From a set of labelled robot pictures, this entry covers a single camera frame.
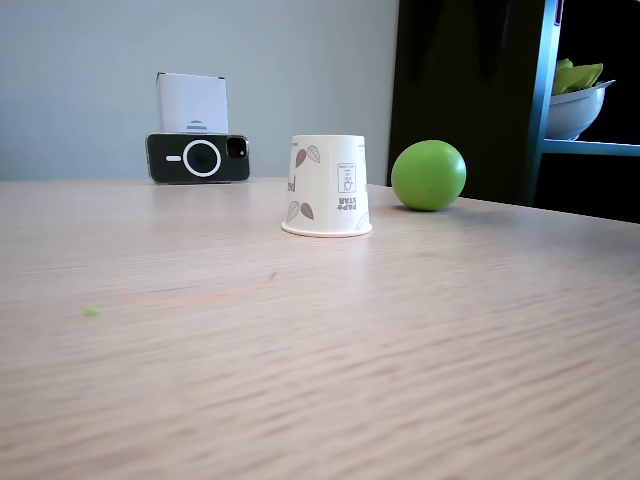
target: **white box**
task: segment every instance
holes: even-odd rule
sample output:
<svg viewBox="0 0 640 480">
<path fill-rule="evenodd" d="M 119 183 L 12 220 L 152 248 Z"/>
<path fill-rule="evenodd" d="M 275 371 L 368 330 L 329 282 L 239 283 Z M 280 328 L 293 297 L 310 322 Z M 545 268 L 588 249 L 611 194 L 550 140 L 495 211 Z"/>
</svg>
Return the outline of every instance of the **white box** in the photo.
<svg viewBox="0 0 640 480">
<path fill-rule="evenodd" d="M 158 73 L 164 132 L 229 133 L 224 77 Z"/>
</svg>

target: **paper cup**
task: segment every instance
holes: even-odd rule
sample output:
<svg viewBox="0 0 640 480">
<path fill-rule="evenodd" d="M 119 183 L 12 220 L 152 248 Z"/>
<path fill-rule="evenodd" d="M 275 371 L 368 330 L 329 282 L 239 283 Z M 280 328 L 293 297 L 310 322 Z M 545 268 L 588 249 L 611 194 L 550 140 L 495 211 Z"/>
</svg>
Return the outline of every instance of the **paper cup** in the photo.
<svg viewBox="0 0 640 480">
<path fill-rule="evenodd" d="M 287 211 L 282 229 L 311 237 L 369 233 L 364 150 L 364 137 L 293 137 Z"/>
</svg>

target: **shelf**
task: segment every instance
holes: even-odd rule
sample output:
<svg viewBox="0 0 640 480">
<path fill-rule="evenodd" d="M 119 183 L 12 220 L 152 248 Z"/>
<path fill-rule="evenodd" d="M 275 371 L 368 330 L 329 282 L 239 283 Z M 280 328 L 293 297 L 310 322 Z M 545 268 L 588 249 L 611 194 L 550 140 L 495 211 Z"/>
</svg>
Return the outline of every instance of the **shelf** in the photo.
<svg viewBox="0 0 640 480">
<path fill-rule="evenodd" d="M 542 142 L 542 153 L 640 157 L 640 145 L 545 139 Z"/>
</svg>

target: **bowl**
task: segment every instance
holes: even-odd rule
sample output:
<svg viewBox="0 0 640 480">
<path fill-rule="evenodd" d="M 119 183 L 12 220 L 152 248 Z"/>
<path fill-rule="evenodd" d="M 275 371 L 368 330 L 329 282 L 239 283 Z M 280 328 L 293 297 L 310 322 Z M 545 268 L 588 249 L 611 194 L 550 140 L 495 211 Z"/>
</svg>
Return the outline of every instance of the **bowl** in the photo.
<svg viewBox="0 0 640 480">
<path fill-rule="evenodd" d="M 615 80 L 599 83 L 577 92 L 551 97 L 545 138 L 575 140 L 598 117 L 604 103 L 604 90 Z"/>
</svg>

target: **green stress ball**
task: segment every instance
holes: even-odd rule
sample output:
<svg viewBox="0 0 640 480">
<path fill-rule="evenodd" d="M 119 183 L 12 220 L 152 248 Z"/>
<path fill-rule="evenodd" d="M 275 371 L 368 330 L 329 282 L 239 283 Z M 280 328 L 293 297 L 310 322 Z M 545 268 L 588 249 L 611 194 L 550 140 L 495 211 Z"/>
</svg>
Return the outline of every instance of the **green stress ball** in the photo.
<svg viewBox="0 0 640 480">
<path fill-rule="evenodd" d="M 446 142 L 426 140 L 400 154 L 391 171 L 398 199 L 415 210 L 440 210 L 464 187 L 467 167 L 460 153 Z"/>
</svg>

